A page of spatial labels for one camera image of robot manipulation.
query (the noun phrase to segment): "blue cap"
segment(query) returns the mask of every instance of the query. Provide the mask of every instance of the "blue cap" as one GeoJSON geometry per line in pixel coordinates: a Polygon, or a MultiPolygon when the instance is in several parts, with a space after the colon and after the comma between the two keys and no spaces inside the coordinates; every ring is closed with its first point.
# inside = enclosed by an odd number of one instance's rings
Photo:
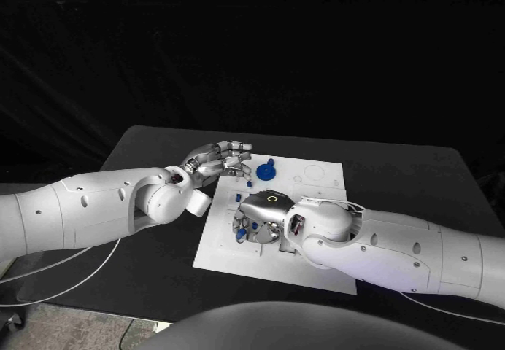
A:
{"type": "Polygon", "coordinates": [[[270,181],[276,177],[275,160],[269,159],[268,164],[262,164],[256,169],[256,175],[260,180],[270,181]]]}
{"type": "Polygon", "coordinates": [[[246,234],[247,234],[246,228],[242,228],[239,233],[236,234],[237,240],[240,240],[244,237],[246,234]]]}

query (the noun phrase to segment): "floor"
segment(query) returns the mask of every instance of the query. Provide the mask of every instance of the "floor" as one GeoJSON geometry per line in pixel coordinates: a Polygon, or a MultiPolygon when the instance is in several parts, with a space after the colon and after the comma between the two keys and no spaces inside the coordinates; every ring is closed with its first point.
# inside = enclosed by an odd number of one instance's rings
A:
{"type": "Polygon", "coordinates": [[[132,350],[156,334],[156,326],[152,321],[41,303],[28,309],[25,329],[0,340],[0,350],[132,350]]]}

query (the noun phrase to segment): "black table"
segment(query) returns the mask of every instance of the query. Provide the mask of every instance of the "black table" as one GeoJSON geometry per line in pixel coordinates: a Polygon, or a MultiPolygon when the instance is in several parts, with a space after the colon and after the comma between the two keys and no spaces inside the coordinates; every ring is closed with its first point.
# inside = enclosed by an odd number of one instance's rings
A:
{"type": "MultiPolygon", "coordinates": [[[[413,215],[458,230],[504,236],[477,181],[451,148],[135,126],[102,170],[178,165],[200,145],[229,139],[253,143],[259,154],[343,163],[348,199],[370,209],[413,215]]],[[[216,184],[204,191],[213,196],[216,184]]],[[[369,312],[475,349],[483,349],[488,341],[503,341],[503,326],[434,311],[366,282],[358,281],[356,297],[194,268],[206,220],[207,215],[198,219],[185,212],[174,223],[125,238],[103,270],[51,303],[178,322],[234,303],[302,301],[369,312]]],[[[113,246],[115,243],[96,247],[74,261],[28,278],[19,300],[40,300],[73,286],[99,267],[113,246]]],[[[71,253],[44,253],[38,267],[71,253]]],[[[415,297],[452,311],[505,320],[505,311],[462,297],[415,297]]]]}

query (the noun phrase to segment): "gray robot hand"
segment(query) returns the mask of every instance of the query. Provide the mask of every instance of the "gray robot hand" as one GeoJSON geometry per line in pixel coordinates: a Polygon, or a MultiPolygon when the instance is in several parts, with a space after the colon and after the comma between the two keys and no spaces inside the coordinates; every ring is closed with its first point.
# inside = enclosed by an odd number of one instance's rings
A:
{"type": "Polygon", "coordinates": [[[262,191],[247,197],[237,209],[233,223],[236,239],[240,243],[253,241],[262,244],[275,243],[285,230],[286,214],[295,202],[291,197],[273,190],[262,191]],[[268,225],[268,231],[250,228],[252,222],[268,225]]]}
{"type": "Polygon", "coordinates": [[[193,176],[195,188],[211,184],[219,176],[244,177],[252,180],[252,168],[243,161],[252,159],[253,145],[237,141],[207,144],[188,154],[181,167],[193,176]]]}

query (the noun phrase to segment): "black backdrop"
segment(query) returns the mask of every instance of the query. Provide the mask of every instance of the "black backdrop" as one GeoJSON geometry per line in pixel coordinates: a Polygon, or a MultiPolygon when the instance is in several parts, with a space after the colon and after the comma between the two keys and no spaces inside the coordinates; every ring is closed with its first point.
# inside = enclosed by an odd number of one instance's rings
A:
{"type": "Polygon", "coordinates": [[[448,146],[477,178],[504,160],[494,3],[0,6],[5,164],[96,171],[135,124],[448,146]]]}

